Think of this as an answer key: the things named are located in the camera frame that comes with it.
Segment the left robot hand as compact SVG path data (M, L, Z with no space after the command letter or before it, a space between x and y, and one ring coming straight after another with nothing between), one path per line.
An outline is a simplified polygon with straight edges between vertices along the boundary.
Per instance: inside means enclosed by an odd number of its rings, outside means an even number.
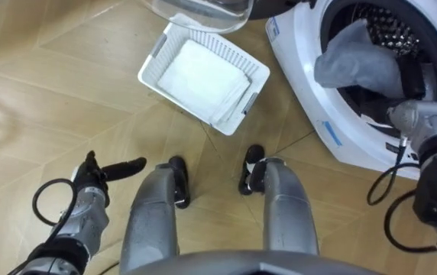
M95 151L91 150L86 155L73 178L76 190L80 191L87 187L95 187L104 194L105 207L110 204L108 194L108 182L123 180L130 176L140 173L146 166L147 159L139 157L134 160L114 163L106 167L100 167L96 158Z

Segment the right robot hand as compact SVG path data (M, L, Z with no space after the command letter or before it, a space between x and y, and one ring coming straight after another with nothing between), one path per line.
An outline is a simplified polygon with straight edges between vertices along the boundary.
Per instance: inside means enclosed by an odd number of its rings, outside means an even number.
M436 76L432 63L418 61L405 55L397 58L402 89L407 99L433 101L436 94Z

